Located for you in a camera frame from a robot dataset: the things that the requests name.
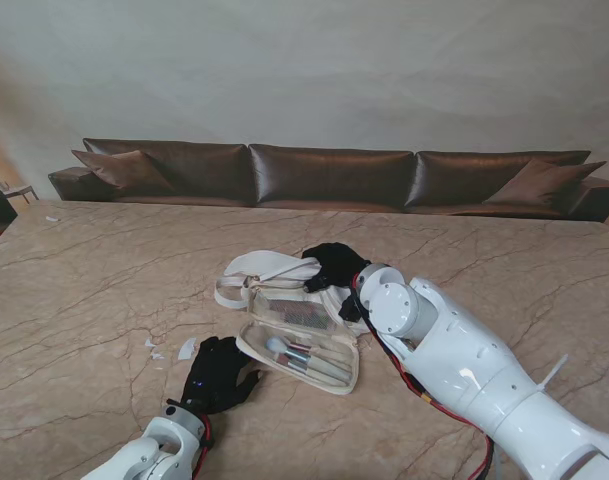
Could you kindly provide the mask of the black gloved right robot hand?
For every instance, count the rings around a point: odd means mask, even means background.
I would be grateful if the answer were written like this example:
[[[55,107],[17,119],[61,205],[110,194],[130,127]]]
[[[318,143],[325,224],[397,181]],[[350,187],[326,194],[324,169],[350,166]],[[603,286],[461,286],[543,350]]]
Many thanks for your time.
[[[371,264],[348,245],[333,242],[322,243],[302,252],[302,259],[314,258],[320,270],[311,279],[304,282],[308,293],[325,290],[331,286],[348,288],[355,277]]]

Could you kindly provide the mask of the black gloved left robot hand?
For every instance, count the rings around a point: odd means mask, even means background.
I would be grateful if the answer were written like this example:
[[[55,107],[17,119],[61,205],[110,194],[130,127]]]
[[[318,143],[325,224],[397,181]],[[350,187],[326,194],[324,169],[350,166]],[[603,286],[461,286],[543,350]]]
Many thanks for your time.
[[[260,370],[240,373],[252,359],[236,345],[236,338],[212,336],[200,343],[185,382],[181,405],[196,414],[213,415],[245,402],[261,378]]]

